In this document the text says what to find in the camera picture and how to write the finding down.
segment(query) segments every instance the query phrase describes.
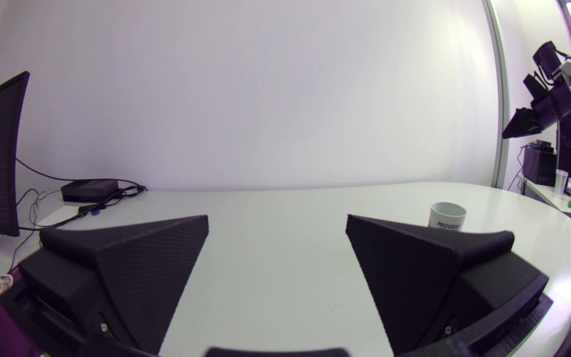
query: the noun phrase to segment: clear cup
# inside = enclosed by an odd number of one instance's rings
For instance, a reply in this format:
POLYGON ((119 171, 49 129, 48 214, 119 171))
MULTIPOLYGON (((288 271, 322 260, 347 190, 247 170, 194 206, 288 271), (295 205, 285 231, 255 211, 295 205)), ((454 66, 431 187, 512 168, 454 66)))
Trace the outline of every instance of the clear cup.
POLYGON ((564 170, 557 170, 557 180, 555 180, 555 197, 561 197, 563 195, 565 182, 567 182, 567 172, 564 170))

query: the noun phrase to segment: triangular black object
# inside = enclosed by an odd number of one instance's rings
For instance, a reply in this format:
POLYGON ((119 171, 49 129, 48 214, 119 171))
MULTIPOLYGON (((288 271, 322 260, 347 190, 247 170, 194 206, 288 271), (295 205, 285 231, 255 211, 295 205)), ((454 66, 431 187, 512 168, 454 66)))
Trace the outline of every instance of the triangular black object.
POLYGON ((41 231, 62 257, 97 271, 138 348, 157 354, 208 235, 206 215, 93 231, 41 231))
POLYGON ((517 108, 506 129, 501 133, 501 138, 519 138, 521 136, 528 136, 541 133, 542 128, 537 113, 528 108, 517 108))
POLYGON ((461 233, 354 215, 346 233, 397 356, 419 346, 460 271, 514 243, 507 231, 461 233))

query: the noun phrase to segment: desk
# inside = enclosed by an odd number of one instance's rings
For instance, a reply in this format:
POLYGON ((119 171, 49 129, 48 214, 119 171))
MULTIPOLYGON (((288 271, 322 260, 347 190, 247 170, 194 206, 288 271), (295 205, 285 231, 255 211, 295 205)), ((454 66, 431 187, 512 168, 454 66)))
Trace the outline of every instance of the desk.
POLYGON ((564 193, 561 197, 555 197, 554 186, 537 185, 533 181, 527 179, 524 180, 523 174, 518 174, 517 179, 519 181, 525 181, 526 189, 532 190, 532 192, 537 194, 537 196, 539 196, 546 204, 571 217, 571 208, 567 206, 567 203, 570 201, 570 197, 568 195, 564 193))
POLYGON ((383 324, 345 235, 347 214, 425 226, 434 201, 466 207, 463 231, 513 231, 513 250, 549 276, 545 292, 554 304, 516 355, 551 356, 571 322, 571 219, 505 190, 440 182, 145 192, 64 229, 208 214, 210 234, 177 305, 162 356, 199 357, 220 346, 344 347, 352 357, 390 357, 383 324))

